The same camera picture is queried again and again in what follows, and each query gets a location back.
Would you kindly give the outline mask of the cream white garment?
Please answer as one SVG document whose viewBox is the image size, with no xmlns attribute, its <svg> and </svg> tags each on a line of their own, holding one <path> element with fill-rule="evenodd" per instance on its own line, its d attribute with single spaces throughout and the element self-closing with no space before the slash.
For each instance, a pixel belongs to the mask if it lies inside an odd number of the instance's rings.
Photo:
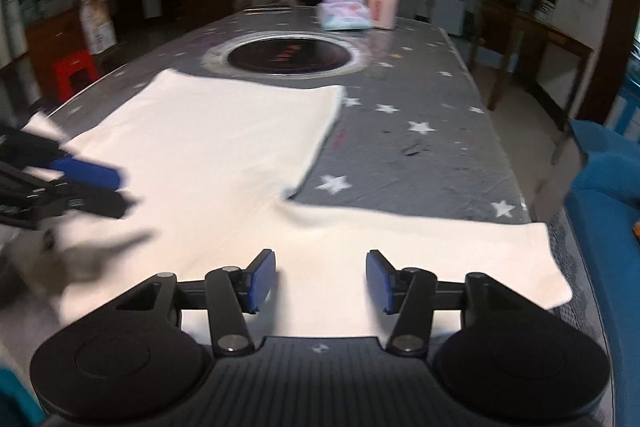
<svg viewBox="0 0 640 427">
<path fill-rule="evenodd" d="M 390 335 L 368 293 L 366 256 L 445 281 L 483 272 L 546 309 L 572 291 L 547 229 L 297 204 L 343 91 L 290 89 L 183 75 L 167 69 L 70 148 L 124 169 L 134 207 L 112 220 L 71 212 L 42 232 L 18 234 L 10 255 L 52 303 L 61 324 L 157 273 L 201 280 L 224 265 L 277 256 L 257 337 Z"/>
</svg>

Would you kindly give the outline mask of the red plastic stool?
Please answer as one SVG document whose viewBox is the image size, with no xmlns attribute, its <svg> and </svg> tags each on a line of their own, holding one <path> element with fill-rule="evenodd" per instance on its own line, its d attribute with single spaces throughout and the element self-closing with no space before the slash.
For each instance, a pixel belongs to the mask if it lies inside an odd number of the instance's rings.
<svg viewBox="0 0 640 427">
<path fill-rule="evenodd" d="M 92 55 L 87 49 L 76 50 L 58 56 L 52 63 L 55 87 L 55 100 L 63 103 L 75 95 L 72 78 L 85 74 L 89 80 L 96 81 L 100 78 Z"/>
</svg>

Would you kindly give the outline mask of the printed paper bag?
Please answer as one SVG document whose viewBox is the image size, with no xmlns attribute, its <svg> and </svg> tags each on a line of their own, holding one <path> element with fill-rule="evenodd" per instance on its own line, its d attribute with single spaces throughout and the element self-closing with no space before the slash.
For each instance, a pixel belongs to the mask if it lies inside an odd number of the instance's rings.
<svg viewBox="0 0 640 427">
<path fill-rule="evenodd" d="M 79 16 L 91 55 L 99 55 L 116 46 L 114 26 L 107 0 L 79 0 Z"/>
</svg>

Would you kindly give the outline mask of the blue sofa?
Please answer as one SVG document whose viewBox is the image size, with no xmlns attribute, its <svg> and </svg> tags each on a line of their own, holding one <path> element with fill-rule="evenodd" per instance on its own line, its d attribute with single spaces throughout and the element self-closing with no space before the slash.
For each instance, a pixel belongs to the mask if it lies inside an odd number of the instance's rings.
<svg viewBox="0 0 640 427">
<path fill-rule="evenodd" d="M 614 424 L 639 424 L 639 145 L 574 120 L 585 164 L 564 210 L 596 294 L 613 365 Z"/>
</svg>

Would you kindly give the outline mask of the round induction cooktop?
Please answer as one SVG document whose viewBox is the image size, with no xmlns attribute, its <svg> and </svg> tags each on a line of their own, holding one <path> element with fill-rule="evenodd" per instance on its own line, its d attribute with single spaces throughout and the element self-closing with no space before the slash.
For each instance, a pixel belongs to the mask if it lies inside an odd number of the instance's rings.
<svg viewBox="0 0 640 427">
<path fill-rule="evenodd" d="M 307 80 L 361 72 L 372 63 L 364 43 L 315 31 L 258 31 L 208 49 L 201 65 L 229 78 Z"/>
</svg>

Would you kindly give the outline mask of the dark phone on table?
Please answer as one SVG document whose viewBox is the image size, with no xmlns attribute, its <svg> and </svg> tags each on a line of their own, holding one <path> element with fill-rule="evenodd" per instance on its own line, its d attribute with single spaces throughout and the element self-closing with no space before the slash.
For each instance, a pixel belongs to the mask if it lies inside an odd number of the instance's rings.
<svg viewBox="0 0 640 427">
<path fill-rule="evenodd" d="M 266 6 L 252 6 L 251 8 L 243 10 L 243 14 L 250 15 L 262 15 L 271 13 L 288 13 L 292 11 L 292 6 L 279 6 L 279 5 L 266 5 Z"/>
</svg>

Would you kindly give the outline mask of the dark wooden side table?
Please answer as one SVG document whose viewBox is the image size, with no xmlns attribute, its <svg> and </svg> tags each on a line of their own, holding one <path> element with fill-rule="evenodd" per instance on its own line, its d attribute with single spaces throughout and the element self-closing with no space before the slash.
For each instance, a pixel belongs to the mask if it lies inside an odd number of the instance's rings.
<svg viewBox="0 0 640 427">
<path fill-rule="evenodd" d="M 499 29 L 505 29 L 508 36 L 501 54 L 496 80 L 488 96 L 487 109 L 493 112 L 511 84 L 519 83 L 526 92 L 533 95 L 552 119 L 555 127 L 563 130 L 570 120 L 570 110 L 585 77 L 593 48 L 548 23 L 536 20 L 533 15 L 505 8 L 496 2 L 480 0 L 469 55 L 469 72 L 475 68 L 478 49 L 485 44 L 483 32 L 492 23 L 497 23 Z M 538 82 L 542 59 L 549 46 L 558 48 L 577 60 L 570 92 L 563 107 L 553 101 Z"/>
</svg>

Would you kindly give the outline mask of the wet wipes pack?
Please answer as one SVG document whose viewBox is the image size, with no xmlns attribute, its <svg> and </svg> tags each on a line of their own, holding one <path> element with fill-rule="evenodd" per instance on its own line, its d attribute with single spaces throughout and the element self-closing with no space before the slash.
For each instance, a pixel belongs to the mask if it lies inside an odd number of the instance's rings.
<svg viewBox="0 0 640 427">
<path fill-rule="evenodd" d="M 372 28 L 371 12 L 363 0 L 322 0 L 316 6 L 316 17 L 323 31 Z"/>
</svg>

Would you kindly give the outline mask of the pink thermos bottle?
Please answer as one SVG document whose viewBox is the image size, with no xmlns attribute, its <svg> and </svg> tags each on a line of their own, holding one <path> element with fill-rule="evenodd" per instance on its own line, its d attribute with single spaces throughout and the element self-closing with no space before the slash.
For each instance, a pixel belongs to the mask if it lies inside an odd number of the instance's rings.
<svg viewBox="0 0 640 427">
<path fill-rule="evenodd" d="M 393 30 L 396 25 L 396 16 L 399 0 L 367 0 L 373 28 Z"/>
</svg>

